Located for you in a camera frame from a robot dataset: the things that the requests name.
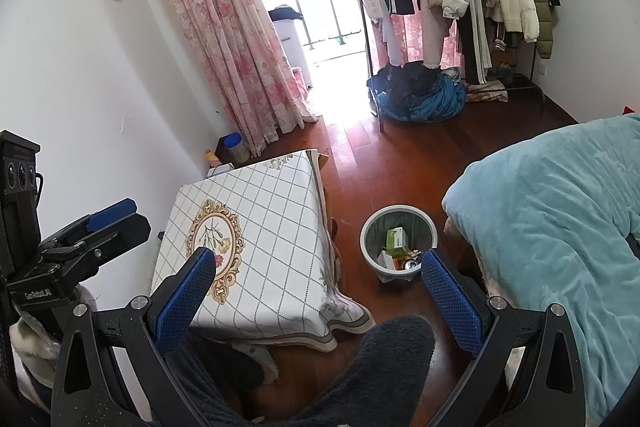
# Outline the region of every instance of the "plastic jar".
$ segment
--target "plastic jar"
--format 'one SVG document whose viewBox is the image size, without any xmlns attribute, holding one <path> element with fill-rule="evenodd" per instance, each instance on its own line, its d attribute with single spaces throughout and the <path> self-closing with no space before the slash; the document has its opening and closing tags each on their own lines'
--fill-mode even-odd
<svg viewBox="0 0 640 427">
<path fill-rule="evenodd" d="M 251 158 L 240 133 L 234 132 L 225 136 L 224 144 L 225 148 L 231 153 L 235 163 L 244 163 Z"/>
</svg>

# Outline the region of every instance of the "floral oval frame pattern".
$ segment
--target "floral oval frame pattern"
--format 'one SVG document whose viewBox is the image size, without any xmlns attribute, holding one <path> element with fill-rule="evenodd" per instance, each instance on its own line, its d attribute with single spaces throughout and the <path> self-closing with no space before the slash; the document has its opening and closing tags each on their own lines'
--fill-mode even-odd
<svg viewBox="0 0 640 427">
<path fill-rule="evenodd" d="M 242 238 L 242 229 L 240 227 L 238 214 L 231 212 L 226 204 L 220 203 L 219 201 L 205 200 L 189 229 L 189 235 L 185 241 L 186 256 L 190 257 L 193 251 L 201 246 L 196 243 L 198 231 L 212 217 L 218 217 L 224 221 L 231 233 L 229 244 L 230 259 L 224 269 L 216 273 L 213 284 L 207 292 L 207 294 L 211 295 L 217 302 L 224 304 L 229 295 L 229 288 L 236 283 L 236 276 L 242 263 L 241 253 L 242 250 L 244 250 L 244 240 Z M 219 242 L 223 245 L 223 248 L 226 246 L 226 243 L 223 242 L 224 240 L 225 238 L 222 238 L 222 241 Z M 213 248 L 212 250 L 214 250 L 216 257 L 219 256 L 217 250 Z"/>
</svg>

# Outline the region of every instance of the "power cord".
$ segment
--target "power cord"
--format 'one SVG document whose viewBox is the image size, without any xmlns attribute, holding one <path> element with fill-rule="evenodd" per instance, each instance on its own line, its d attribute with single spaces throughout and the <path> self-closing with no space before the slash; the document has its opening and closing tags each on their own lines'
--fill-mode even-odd
<svg viewBox="0 0 640 427">
<path fill-rule="evenodd" d="M 40 203 L 40 196 L 42 195 L 42 188 L 44 187 L 44 177 L 39 172 L 36 172 L 36 178 L 40 180 L 40 187 L 38 187 L 38 194 L 36 195 L 36 206 Z"/>
</svg>

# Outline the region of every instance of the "white cabinet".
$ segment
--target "white cabinet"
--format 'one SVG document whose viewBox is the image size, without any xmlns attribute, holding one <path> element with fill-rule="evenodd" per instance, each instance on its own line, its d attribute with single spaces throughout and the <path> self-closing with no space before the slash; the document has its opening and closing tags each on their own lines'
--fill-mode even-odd
<svg viewBox="0 0 640 427">
<path fill-rule="evenodd" d="M 290 19 L 275 21 L 273 26 L 276 28 L 276 33 L 280 37 L 284 53 L 287 55 L 287 60 L 292 68 L 301 68 L 302 75 L 305 77 L 306 87 L 312 87 L 311 71 L 309 70 L 309 64 L 306 61 L 305 49 L 302 47 L 300 37 L 296 31 L 296 25 Z"/>
</svg>

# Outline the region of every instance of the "white wall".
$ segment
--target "white wall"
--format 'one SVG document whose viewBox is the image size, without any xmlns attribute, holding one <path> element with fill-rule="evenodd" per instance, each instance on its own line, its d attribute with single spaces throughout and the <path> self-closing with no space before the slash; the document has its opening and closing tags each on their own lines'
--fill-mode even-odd
<svg viewBox="0 0 640 427">
<path fill-rule="evenodd" d="M 42 146 L 43 237 L 126 197 L 158 234 L 219 137 L 147 1 L 0 0 L 0 20 L 0 129 Z M 100 308 L 145 290 L 150 245 L 88 281 Z"/>
<path fill-rule="evenodd" d="M 640 0 L 560 0 L 545 93 L 584 122 L 640 110 Z"/>
<path fill-rule="evenodd" d="M 209 85 L 198 61 L 182 32 L 182 27 L 167 0 L 147 0 L 169 49 L 187 81 L 201 110 L 216 131 L 218 137 L 226 136 L 236 129 L 230 124 L 222 108 L 219 94 Z"/>
</svg>

